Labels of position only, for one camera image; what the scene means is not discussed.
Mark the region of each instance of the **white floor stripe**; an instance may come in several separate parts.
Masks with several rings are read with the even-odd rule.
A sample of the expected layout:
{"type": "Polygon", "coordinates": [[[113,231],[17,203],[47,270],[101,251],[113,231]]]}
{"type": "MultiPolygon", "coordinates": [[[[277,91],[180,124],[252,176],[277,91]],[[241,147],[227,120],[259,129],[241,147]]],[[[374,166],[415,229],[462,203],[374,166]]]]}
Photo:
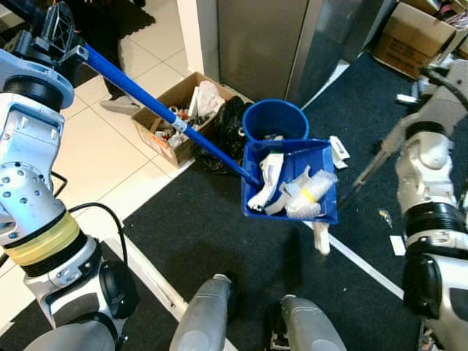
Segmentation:
{"type": "MultiPolygon", "coordinates": [[[[311,222],[304,222],[304,224],[312,229],[311,222]]],[[[360,269],[365,271],[368,275],[374,278],[379,284],[381,284],[385,289],[395,294],[395,296],[403,300],[403,290],[393,283],[389,278],[381,274],[377,269],[369,265],[361,256],[356,254],[348,246],[344,245],[340,240],[335,238],[333,235],[329,235],[330,244],[340,251],[345,257],[347,257],[351,262],[356,264],[360,269]]]]}
{"type": "MultiPolygon", "coordinates": [[[[188,303],[130,239],[125,237],[125,241],[127,244],[129,267],[153,295],[156,296],[166,310],[179,322],[184,315],[188,303]]],[[[105,243],[121,258],[121,244],[118,240],[106,238],[105,243]]],[[[224,351],[237,351],[237,348],[226,339],[224,351]]]]}

